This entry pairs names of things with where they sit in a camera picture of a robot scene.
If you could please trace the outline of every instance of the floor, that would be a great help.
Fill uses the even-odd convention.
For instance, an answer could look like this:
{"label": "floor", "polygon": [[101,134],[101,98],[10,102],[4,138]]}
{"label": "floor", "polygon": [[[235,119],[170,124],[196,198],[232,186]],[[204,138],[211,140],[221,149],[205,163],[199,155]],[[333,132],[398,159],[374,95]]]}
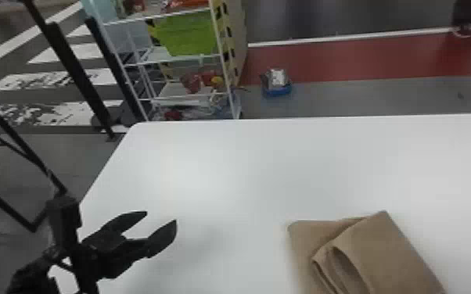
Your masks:
{"label": "floor", "polygon": [[[249,42],[258,46],[262,41],[444,27],[450,23],[454,2],[372,1],[374,3],[363,4],[335,0],[303,4],[294,0],[245,1]],[[41,12],[45,18],[62,14],[61,18],[57,18],[59,24],[101,98],[107,106],[120,105],[122,95],[83,24],[82,8],[61,5],[41,9]],[[21,38],[22,34],[29,38],[26,37],[29,35],[27,32],[33,30],[33,26],[25,11],[0,17],[0,45],[6,47],[5,41]],[[13,125],[20,126],[19,131],[22,132],[92,133],[93,129],[89,127],[92,111],[47,41],[38,31],[35,33],[36,37],[22,42],[21,46],[0,57],[0,112]],[[333,83],[327,83],[334,81],[364,81],[366,97],[372,97],[372,101],[364,100],[362,105],[369,107],[359,113],[390,114],[393,112],[387,112],[387,108],[379,107],[378,103],[387,97],[383,96],[383,92],[376,91],[380,86],[369,87],[369,81],[373,85],[384,84],[384,87],[393,88],[396,84],[389,80],[408,79],[405,83],[421,84],[425,78],[431,84],[442,85],[445,77],[471,77],[471,39],[460,40],[450,34],[433,34],[255,47],[249,50],[242,84],[250,88],[259,85],[259,74],[272,67],[287,69],[299,89],[310,88],[313,84],[320,88],[332,88]],[[273,103],[281,104],[282,108],[288,107],[289,113],[295,117],[343,115],[342,112],[333,113],[333,108],[315,108],[312,106],[315,97],[299,96],[297,92],[289,96],[292,100],[286,97]],[[461,92],[461,95],[468,96],[470,93]],[[261,107],[270,103],[262,102],[264,98],[258,89],[242,96],[245,98],[243,111],[247,118],[276,117],[276,111]],[[325,95],[317,97],[318,105],[332,105],[341,99],[333,91],[326,91]],[[390,99],[393,104],[405,107],[407,102],[403,97],[393,95]],[[358,113],[354,111],[356,104],[345,105],[351,110],[350,115]],[[433,102],[407,108],[405,113],[451,111],[452,105]]]}
{"label": "floor", "polygon": [[[239,93],[244,117],[471,113],[471,39],[434,34],[260,47],[265,41],[445,27],[453,2],[246,0],[255,46],[242,73],[249,90]],[[82,25],[82,10],[61,5],[41,12],[59,21],[105,103],[120,103],[115,80]],[[292,94],[262,95],[258,75],[271,67],[288,70]],[[78,199],[118,144],[88,127],[91,110],[26,12],[0,16],[0,111],[27,133],[25,139]],[[47,115],[37,119],[36,113]],[[0,172],[0,193],[28,217],[51,195],[37,170],[4,149]],[[27,233],[0,211],[0,292],[49,239],[47,227]]]}
{"label": "floor", "polygon": [[[23,138],[79,200],[120,142],[107,142],[101,134],[27,134]],[[0,196],[32,219],[52,196],[52,186],[35,166],[0,147]],[[38,258],[50,240],[47,225],[32,234],[0,210],[0,293],[14,271]]]}
{"label": "floor", "polygon": [[446,27],[455,0],[246,0],[250,42]]}

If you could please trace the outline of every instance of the metal stand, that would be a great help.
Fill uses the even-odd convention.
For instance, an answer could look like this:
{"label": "metal stand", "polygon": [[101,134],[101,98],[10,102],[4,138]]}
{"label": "metal stand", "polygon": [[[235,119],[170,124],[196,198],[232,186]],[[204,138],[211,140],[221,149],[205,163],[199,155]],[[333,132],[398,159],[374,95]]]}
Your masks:
{"label": "metal stand", "polygon": [[131,93],[130,89],[133,88],[133,86],[131,86],[130,88],[127,86],[127,81],[124,78],[123,72],[120,69],[120,65],[117,61],[117,58],[110,51],[106,40],[104,40],[104,37],[102,36],[102,32],[99,29],[97,21],[95,20],[95,18],[89,17],[86,19],[85,22],[86,26],[88,26],[88,29],[92,32],[93,38],[99,46],[100,51],[102,52],[102,56],[104,56],[104,59],[108,63],[108,66],[110,67],[111,72],[115,77],[115,80],[117,80],[117,84],[119,85],[119,88],[122,91],[122,94],[124,95],[124,101],[128,104],[134,118],[137,120],[137,122],[146,121],[146,113],[143,111],[144,109],[142,108],[140,101],[137,100]]}
{"label": "metal stand", "polygon": [[82,93],[93,113],[99,120],[100,126],[102,126],[108,134],[110,141],[116,139],[117,136],[111,129],[111,125],[113,124],[112,117],[108,112],[108,109],[104,106],[99,93],[97,93],[95,87],[93,87],[93,84],[86,75],[81,63],[78,61],[73,50],[71,50],[71,47],[67,43],[62,30],[60,30],[59,24],[45,23],[44,18],[33,3],[33,0],[21,1],[27,7],[31,17],[33,17],[35,23],[37,23],[43,35],[51,45],[51,48],[53,48],[53,51],[55,51],[59,57],[60,62],[64,67],[66,67],[67,72],[73,78],[77,88]]}
{"label": "metal stand", "polygon": [[[0,138],[0,146],[6,146],[12,151],[16,152],[26,160],[29,160],[31,163],[36,165],[40,171],[50,179],[50,181],[56,186],[57,192],[54,195],[55,198],[63,196],[67,193],[66,186],[55,176],[55,174],[47,168],[47,166],[42,162],[37,153],[31,149],[31,147],[16,133],[16,131],[3,119],[0,115],[0,127],[2,130],[20,147],[18,149],[12,144],[9,144],[6,140]],[[28,221],[25,217],[19,214],[14,210],[6,201],[0,197],[0,208],[4,210],[9,216],[11,216],[15,221],[22,224],[27,230],[35,232],[38,229],[40,223],[46,217],[45,210],[40,212],[38,216],[33,221]]]}

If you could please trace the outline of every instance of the black and white floor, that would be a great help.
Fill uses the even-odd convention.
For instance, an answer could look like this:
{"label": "black and white floor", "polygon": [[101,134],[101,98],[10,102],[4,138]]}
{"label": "black and white floor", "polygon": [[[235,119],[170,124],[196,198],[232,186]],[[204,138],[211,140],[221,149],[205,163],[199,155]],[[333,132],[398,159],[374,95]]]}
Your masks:
{"label": "black and white floor", "polygon": [[[105,105],[120,105],[122,94],[84,25],[81,4],[43,13],[47,21],[59,23]],[[11,38],[8,28],[16,30]],[[21,127],[89,126],[92,111],[27,13],[4,15],[0,34],[6,34],[0,35],[5,39],[0,41],[0,113]]]}

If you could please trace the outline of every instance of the painted floor marking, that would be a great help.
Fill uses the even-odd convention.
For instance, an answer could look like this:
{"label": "painted floor marking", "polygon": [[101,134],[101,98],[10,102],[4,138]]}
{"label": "painted floor marking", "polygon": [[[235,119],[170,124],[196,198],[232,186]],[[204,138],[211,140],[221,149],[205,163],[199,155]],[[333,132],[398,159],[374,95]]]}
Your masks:
{"label": "painted floor marking", "polygon": [[[47,22],[55,21],[57,23],[60,23],[61,21],[65,20],[69,16],[72,16],[73,14],[75,14],[77,11],[81,9],[82,9],[82,4],[80,2],[74,3],[73,5],[67,7],[61,12],[55,14],[54,16],[49,17],[46,21]],[[17,36],[9,39],[8,41],[0,44],[0,59],[8,55],[13,50],[26,44],[31,39],[37,37],[40,33],[41,32],[38,29],[38,27],[34,26],[18,34]]]}
{"label": "painted floor marking", "polygon": [[[96,43],[70,45],[70,47],[79,60],[102,58],[102,53]],[[57,63],[59,61],[59,57],[55,54],[53,48],[50,47],[35,56],[28,63]]]}
{"label": "painted floor marking", "polygon": [[[89,80],[96,86],[117,84],[108,68],[86,70]],[[73,84],[66,71],[10,74],[0,80],[0,91],[61,88]]]}
{"label": "painted floor marking", "polygon": [[[119,106],[122,100],[104,100],[106,107]],[[14,126],[90,126],[92,109],[87,102],[61,104],[0,104],[0,114]]]}
{"label": "painted floor marking", "polygon": [[86,27],[85,24],[79,26],[76,28],[74,31],[72,31],[70,34],[67,35],[68,38],[72,37],[82,37],[82,36],[89,36],[91,35],[92,32],[89,31],[88,27]]}

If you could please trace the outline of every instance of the beige cloth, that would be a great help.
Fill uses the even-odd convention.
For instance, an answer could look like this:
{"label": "beige cloth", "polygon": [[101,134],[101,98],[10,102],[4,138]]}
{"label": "beige cloth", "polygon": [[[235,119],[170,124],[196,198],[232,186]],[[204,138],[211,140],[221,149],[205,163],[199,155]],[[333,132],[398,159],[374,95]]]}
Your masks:
{"label": "beige cloth", "polygon": [[289,226],[306,294],[443,294],[387,212]]}

